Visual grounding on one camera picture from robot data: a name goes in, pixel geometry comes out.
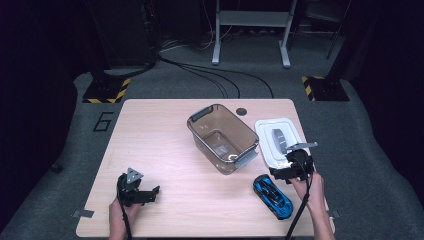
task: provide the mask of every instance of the wire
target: wire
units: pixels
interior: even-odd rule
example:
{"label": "wire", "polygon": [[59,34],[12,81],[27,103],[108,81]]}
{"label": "wire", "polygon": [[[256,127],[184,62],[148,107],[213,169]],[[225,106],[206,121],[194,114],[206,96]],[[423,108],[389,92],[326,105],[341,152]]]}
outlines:
{"label": "wire", "polygon": [[175,43],[178,43],[178,42],[180,42],[180,40],[172,40],[172,41],[168,41],[168,42],[164,41],[164,42],[162,43],[161,48],[173,47],[173,46],[175,46],[174,44],[175,44]]}
{"label": "wire", "polygon": [[191,47],[192,45],[189,45],[189,44],[186,44],[186,45],[178,45],[178,46],[174,46],[174,47],[169,47],[169,48],[167,48],[167,49],[163,49],[163,50],[161,50],[160,52],[161,53],[163,53],[163,52],[167,52],[167,51],[169,51],[169,50],[173,50],[173,49],[176,49],[176,48],[180,48],[180,47]]}
{"label": "wire", "polygon": [[227,91],[225,90],[225,88],[219,83],[219,82],[217,82],[217,81],[215,81],[215,80],[213,80],[212,78],[209,78],[209,77],[206,77],[206,76],[203,76],[203,75],[201,75],[201,74],[198,74],[198,73],[196,73],[196,72],[193,72],[193,71],[191,71],[191,70],[189,70],[188,68],[186,68],[186,67],[183,67],[183,66],[178,66],[178,67],[180,67],[181,69],[183,69],[183,70],[186,70],[186,71],[188,71],[188,72],[191,72],[191,73],[193,73],[193,74],[195,74],[195,75],[197,75],[197,76],[200,76],[200,77],[202,77],[202,78],[205,78],[206,80],[209,80],[209,81],[211,81],[212,83],[214,83],[218,88],[219,88],[219,90],[221,91],[221,94],[222,94],[222,97],[223,98],[228,98],[228,93],[227,93]]}
{"label": "wire", "polygon": [[215,83],[218,86],[218,88],[220,88],[220,89],[222,88],[224,91],[225,91],[224,87],[221,84],[219,84],[217,81],[215,81],[215,80],[213,80],[213,79],[211,79],[209,77],[206,77],[204,75],[200,75],[198,73],[195,73],[194,71],[198,71],[198,72],[201,72],[201,73],[212,74],[212,75],[215,75],[215,76],[220,77],[222,79],[225,79],[226,81],[228,81],[229,83],[231,83],[236,88],[236,90],[237,90],[237,98],[240,98],[240,89],[237,87],[237,85],[233,81],[231,81],[230,79],[228,79],[228,78],[226,78],[226,77],[224,77],[222,75],[219,75],[219,74],[216,74],[216,73],[210,72],[210,71],[196,69],[195,68],[196,67],[195,65],[189,65],[189,64],[174,62],[174,61],[171,61],[169,59],[163,58],[160,55],[158,56],[158,59],[161,60],[161,61],[163,61],[163,62],[166,62],[166,63],[169,63],[169,64],[173,64],[175,66],[178,66],[178,67],[180,67],[180,68],[182,68],[182,69],[184,69],[186,71],[189,71],[190,70],[189,72],[191,72],[193,74],[196,74],[198,76],[201,76],[201,77],[203,77],[203,78],[205,78],[205,79],[207,79],[207,80]]}
{"label": "wire", "polygon": [[206,45],[206,47],[204,47],[204,48],[197,48],[197,49],[199,49],[199,50],[205,50],[205,49],[207,49],[207,48],[208,48],[210,45],[212,45],[212,43],[214,42],[214,41],[213,41],[213,30],[212,30],[212,24],[211,24],[211,20],[209,19],[208,12],[206,11],[205,0],[203,0],[203,1],[202,1],[202,3],[203,3],[203,10],[205,11],[206,19],[208,20],[209,29],[211,30],[211,31],[210,31],[210,32],[211,32],[211,40],[209,41],[208,45]]}
{"label": "wire", "polygon": [[290,240],[291,235],[293,233],[293,230],[294,230],[294,228],[295,228],[295,226],[297,224],[297,221],[299,220],[300,215],[302,215],[302,212],[305,209],[306,204],[308,203],[308,200],[309,200],[309,190],[311,188],[312,179],[313,179],[313,173],[311,174],[311,177],[309,178],[308,177],[308,174],[305,171],[305,168],[303,167],[302,164],[300,164],[299,160],[297,160],[296,157],[294,157],[294,160],[302,168],[303,176],[304,176],[305,181],[306,181],[306,193],[305,193],[305,196],[303,196],[302,203],[300,204],[299,210],[297,210],[296,216],[294,217],[293,222],[290,225],[290,228],[289,228],[289,231],[287,232],[287,235],[286,235],[285,240]]}
{"label": "wire", "polygon": [[238,71],[233,71],[233,70],[224,70],[224,69],[218,69],[218,68],[203,67],[203,66],[192,65],[192,64],[187,64],[187,63],[177,63],[177,62],[174,62],[174,61],[171,61],[171,60],[168,60],[168,59],[164,59],[164,58],[162,58],[160,56],[159,56],[159,59],[162,60],[162,61],[167,61],[168,63],[172,63],[172,64],[181,64],[183,66],[189,66],[189,67],[195,67],[195,68],[202,68],[202,69],[207,69],[207,70],[229,72],[229,73],[237,73],[237,74],[246,75],[246,76],[249,76],[249,77],[252,77],[252,78],[256,78],[256,79],[260,80],[261,82],[263,82],[267,86],[267,88],[270,91],[271,98],[274,98],[274,93],[272,92],[272,89],[269,86],[269,84],[265,80],[263,80],[262,78],[259,78],[257,76],[254,76],[254,75],[251,75],[251,74],[248,74],[248,73],[245,73],[245,72],[238,72]]}
{"label": "wire", "polygon": [[122,210],[122,220],[124,220],[124,223],[125,223],[125,229],[127,231],[127,240],[132,240],[130,222],[128,221],[128,215],[124,209],[124,201],[122,201],[119,194],[118,185],[116,186],[116,197],[118,198],[119,206],[121,207],[121,210]]}
{"label": "wire", "polygon": [[199,70],[199,69],[195,69],[195,68],[192,68],[192,67],[187,67],[187,68],[190,68],[190,69],[192,69],[192,70],[195,70],[195,71],[199,71],[199,72],[203,72],[203,73],[209,73],[209,74],[212,74],[212,75],[215,75],[215,76],[217,76],[217,77],[220,77],[220,78],[223,78],[223,79],[225,79],[225,80],[227,80],[229,83],[231,83],[236,89],[237,89],[237,98],[240,98],[240,89],[237,87],[237,85],[233,82],[233,81],[231,81],[230,79],[228,79],[228,78],[226,78],[226,77],[224,77],[224,76],[222,76],[222,75],[219,75],[219,74],[216,74],[216,73],[213,73],[213,72],[208,72],[208,71],[204,71],[204,70]]}
{"label": "wire", "polygon": [[[240,10],[240,0],[238,0],[237,2],[237,10]],[[223,39],[233,28],[233,26],[231,25],[230,28],[228,28],[227,32],[224,33],[224,35],[222,35],[222,37],[220,37],[219,39]]]}

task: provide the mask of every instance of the table leg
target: table leg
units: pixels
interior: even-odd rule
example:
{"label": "table leg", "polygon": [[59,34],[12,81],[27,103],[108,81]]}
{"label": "table leg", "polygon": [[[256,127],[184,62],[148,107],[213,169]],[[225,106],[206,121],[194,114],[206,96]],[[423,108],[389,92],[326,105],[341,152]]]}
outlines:
{"label": "table leg", "polygon": [[212,64],[219,64],[219,54],[221,53],[221,22],[220,22],[220,1],[216,0],[216,27],[215,27],[215,47],[213,49]]}
{"label": "table leg", "polygon": [[289,60],[289,54],[287,53],[287,39],[290,34],[290,28],[293,21],[294,16],[294,9],[296,8],[297,0],[293,0],[292,5],[290,7],[290,12],[287,17],[287,24],[284,29],[284,36],[283,40],[280,40],[279,46],[280,46],[280,52],[281,52],[281,59],[283,60],[283,67],[284,68],[290,68],[290,60]]}

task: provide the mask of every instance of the transparent storage container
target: transparent storage container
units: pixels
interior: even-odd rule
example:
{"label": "transparent storage container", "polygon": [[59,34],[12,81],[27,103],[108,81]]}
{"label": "transparent storage container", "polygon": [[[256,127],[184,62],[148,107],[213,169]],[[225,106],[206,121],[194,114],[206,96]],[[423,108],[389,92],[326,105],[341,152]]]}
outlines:
{"label": "transparent storage container", "polygon": [[224,175],[245,166],[258,153],[258,135],[221,104],[213,104],[187,120],[197,148]]}

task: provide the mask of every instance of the blue toy car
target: blue toy car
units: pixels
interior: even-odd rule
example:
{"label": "blue toy car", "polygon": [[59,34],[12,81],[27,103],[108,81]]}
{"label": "blue toy car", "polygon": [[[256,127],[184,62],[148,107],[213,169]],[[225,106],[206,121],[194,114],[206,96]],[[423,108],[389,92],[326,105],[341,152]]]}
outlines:
{"label": "blue toy car", "polygon": [[253,181],[253,190],[262,199],[278,220],[284,220],[293,213],[293,203],[271,181],[267,174]]}

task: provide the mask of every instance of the human hand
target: human hand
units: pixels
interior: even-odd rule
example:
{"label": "human hand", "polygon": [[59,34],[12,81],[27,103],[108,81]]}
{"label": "human hand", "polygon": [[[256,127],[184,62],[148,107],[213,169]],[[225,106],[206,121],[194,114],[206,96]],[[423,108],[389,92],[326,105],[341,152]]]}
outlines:
{"label": "human hand", "polygon": [[316,240],[335,240],[330,219],[325,208],[324,199],[324,179],[318,172],[313,172],[306,181],[296,178],[289,179],[300,199],[306,194],[306,181],[312,181],[309,189],[308,209],[312,217],[314,226],[314,236]]}
{"label": "human hand", "polygon": [[321,174],[318,172],[313,172],[312,176],[306,181],[300,181],[297,178],[289,179],[293,184],[294,189],[297,192],[297,195],[300,199],[306,194],[306,181],[312,181],[311,187],[309,189],[309,199],[308,199],[308,208],[311,209],[324,209],[325,210],[325,200],[324,200],[324,179]]}
{"label": "human hand", "polygon": [[[137,216],[140,207],[141,204],[133,204],[131,207],[124,206],[130,226],[134,224],[135,217]],[[119,204],[119,200],[118,198],[115,198],[113,202],[109,205],[110,240],[122,240],[125,237],[126,229],[122,214],[123,213]]]}

